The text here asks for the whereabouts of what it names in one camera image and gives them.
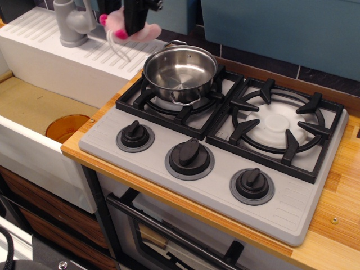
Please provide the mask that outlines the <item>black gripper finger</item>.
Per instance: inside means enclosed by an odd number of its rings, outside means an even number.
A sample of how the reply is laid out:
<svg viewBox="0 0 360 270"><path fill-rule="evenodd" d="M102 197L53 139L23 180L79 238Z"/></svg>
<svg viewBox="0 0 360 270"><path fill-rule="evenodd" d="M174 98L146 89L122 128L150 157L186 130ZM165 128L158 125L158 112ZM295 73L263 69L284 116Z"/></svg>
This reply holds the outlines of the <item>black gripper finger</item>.
<svg viewBox="0 0 360 270"><path fill-rule="evenodd" d="M99 12L109 14L122 7L122 0L97 0Z"/></svg>
<svg viewBox="0 0 360 270"><path fill-rule="evenodd" d="M162 9L161 0L124 0L124 23L129 36L136 34L145 26L149 10Z"/></svg>

